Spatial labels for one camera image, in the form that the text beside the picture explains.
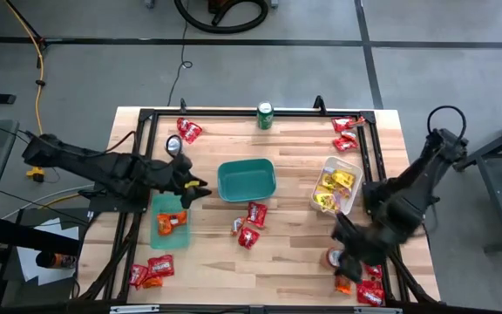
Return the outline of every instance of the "concrete floor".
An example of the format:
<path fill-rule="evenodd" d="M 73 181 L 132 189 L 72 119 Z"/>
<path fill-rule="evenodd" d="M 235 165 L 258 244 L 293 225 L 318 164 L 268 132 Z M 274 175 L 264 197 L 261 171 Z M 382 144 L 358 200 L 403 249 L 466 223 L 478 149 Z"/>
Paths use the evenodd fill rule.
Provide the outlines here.
<path fill-rule="evenodd" d="M 184 26 L 170 0 L 157 0 L 154 10 L 142 1 L 122 0 L 16 0 L 16 6 L 45 36 L 180 38 Z M 364 0 L 363 6 L 371 40 L 502 42 L 502 0 Z M 203 0 L 192 0 L 191 12 L 210 19 Z M 255 12 L 253 5 L 241 4 L 226 23 Z M 2 2 L 0 35 L 24 35 Z M 187 37 L 216 38 L 192 27 Z M 360 35 L 353 0 L 281 0 L 260 27 L 222 38 L 359 40 Z M 374 49 L 373 54 L 383 106 L 400 112 L 411 160 L 422 148 L 425 119 L 436 106 L 465 112 L 471 151 L 499 134 L 502 50 Z M 321 94 L 329 107 L 373 108 L 361 48 L 188 46 L 186 59 L 194 67 L 182 71 L 174 105 L 183 97 L 190 106 L 255 106 L 267 99 L 276 106 L 309 107 Z M 27 130 L 36 130 L 35 60 L 30 45 L 0 44 L 0 92 L 17 95 L 13 106 L 0 105 L 0 119 L 18 119 Z M 52 46 L 41 101 L 44 130 L 80 146 L 104 148 L 116 107 L 167 102 L 179 61 L 179 46 Z M 459 128 L 453 115 L 439 114 L 434 123 Z M 2 190 L 34 199 L 86 184 L 65 171 L 55 184 L 27 181 L 23 148 L 15 145 Z M 450 171 L 437 195 L 442 201 L 431 254 L 442 299 L 502 310 L 502 253 L 486 256 L 481 249 L 500 241 L 502 229 L 477 169 Z M 0 195 L 0 216 L 20 205 Z"/>

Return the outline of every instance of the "soda can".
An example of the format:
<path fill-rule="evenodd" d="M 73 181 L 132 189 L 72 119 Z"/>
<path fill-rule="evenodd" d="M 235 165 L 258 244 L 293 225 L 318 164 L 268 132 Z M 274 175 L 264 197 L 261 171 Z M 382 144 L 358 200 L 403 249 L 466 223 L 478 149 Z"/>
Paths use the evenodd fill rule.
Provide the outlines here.
<path fill-rule="evenodd" d="M 262 102 L 257 106 L 257 123 L 259 128 L 267 130 L 272 126 L 275 110 L 268 102 Z"/>

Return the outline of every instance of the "wooden table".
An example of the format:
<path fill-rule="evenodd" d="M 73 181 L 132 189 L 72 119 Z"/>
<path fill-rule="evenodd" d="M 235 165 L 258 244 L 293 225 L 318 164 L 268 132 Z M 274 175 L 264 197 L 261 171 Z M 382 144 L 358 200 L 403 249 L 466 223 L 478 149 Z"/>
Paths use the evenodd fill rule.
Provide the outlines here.
<path fill-rule="evenodd" d="M 139 107 L 120 107 L 109 145 L 135 129 Z M 150 220 L 144 214 L 140 225 L 135 263 L 146 265 L 153 256 L 173 254 L 175 276 L 164 278 L 164 287 L 129 292 L 129 303 L 153 304 L 279 304 L 355 305 L 356 296 L 334 292 L 334 277 L 319 260 L 330 246 L 334 218 L 309 207 L 309 197 L 328 156 L 337 156 L 362 167 L 359 150 L 340 154 L 332 145 L 336 134 L 329 118 L 275 118 L 269 130 L 256 127 L 250 117 L 192 117 L 204 133 L 185 152 L 193 160 L 192 173 L 209 182 L 212 195 L 195 201 L 192 238 L 188 249 L 154 250 L 149 246 Z M 153 158 L 169 160 L 164 151 L 167 137 L 177 133 L 176 118 L 160 117 Z M 408 157 L 397 111 L 376 111 L 383 160 L 389 177 L 408 167 Z M 370 160 L 374 167 L 369 130 L 366 130 Z M 130 153 L 132 140 L 116 151 Z M 218 166 L 226 161 L 268 158 L 275 164 L 277 189 L 268 205 L 267 227 L 251 250 L 240 247 L 230 236 L 232 221 L 247 214 L 246 203 L 226 203 L 217 191 Z M 373 173 L 377 180 L 377 171 Z M 349 214 L 355 223 L 367 224 L 361 197 Z M 88 231 L 79 261 L 79 283 L 84 291 L 110 258 L 117 214 L 102 214 Z M 431 255 L 425 237 L 402 245 L 402 257 L 411 273 L 430 296 L 439 299 Z M 123 263 L 118 267 L 114 297 L 120 286 Z M 390 266 L 390 281 L 398 296 L 396 272 Z"/>

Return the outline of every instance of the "teal plastic container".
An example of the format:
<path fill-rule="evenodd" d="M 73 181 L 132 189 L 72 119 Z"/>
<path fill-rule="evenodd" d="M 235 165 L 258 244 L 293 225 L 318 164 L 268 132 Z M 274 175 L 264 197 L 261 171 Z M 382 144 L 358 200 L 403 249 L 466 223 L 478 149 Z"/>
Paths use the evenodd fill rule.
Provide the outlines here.
<path fill-rule="evenodd" d="M 153 210 L 150 219 L 150 246 L 153 249 L 182 249 L 189 246 L 191 210 L 183 209 L 178 195 L 155 195 L 151 204 Z M 158 214 L 174 214 L 187 211 L 187 223 L 176 227 L 170 235 L 158 234 Z"/>
<path fill-rule="evenodd" d="M 224 201 L 260 200 L 275 190 L 275 166 L 270 160 L 230 161 L 218 168 L 218 194 Z"/>

